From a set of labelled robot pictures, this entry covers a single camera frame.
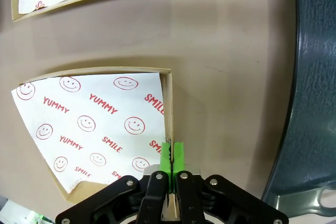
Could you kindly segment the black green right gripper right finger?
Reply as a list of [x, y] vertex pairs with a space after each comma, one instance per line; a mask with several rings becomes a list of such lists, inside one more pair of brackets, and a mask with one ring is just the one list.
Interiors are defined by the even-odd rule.
[[173, 144], [173, 175], [182, 223], [287, 223], [288, 217], [221, 175], [203, 179], [185, 168], [183, 143]]

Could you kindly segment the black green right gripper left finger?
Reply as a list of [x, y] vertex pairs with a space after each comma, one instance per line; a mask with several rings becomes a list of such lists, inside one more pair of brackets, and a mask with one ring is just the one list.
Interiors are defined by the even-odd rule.
[[160, 223], [171, 180], [171, 145], [141, 179], [126, 175], [58, 214], [55, 223]]

